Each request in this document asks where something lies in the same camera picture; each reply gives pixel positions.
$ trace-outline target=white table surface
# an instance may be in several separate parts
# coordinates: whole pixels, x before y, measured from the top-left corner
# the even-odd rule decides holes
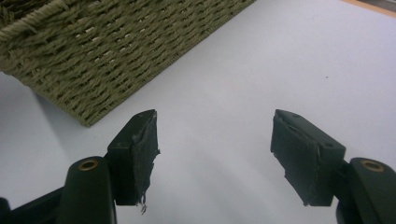
[[[0,74],[0,196],[15,208],[158,111],[148,211],[119,223],[336,223],[304,207],[270,152],[277,108],[396,169],[396,19],[342,1],[257,1],[91,128]]]

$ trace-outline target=wicker basket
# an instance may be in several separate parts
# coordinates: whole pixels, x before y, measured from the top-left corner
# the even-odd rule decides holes
[[[90,126],[254,0],[5,0],[0,70]]]

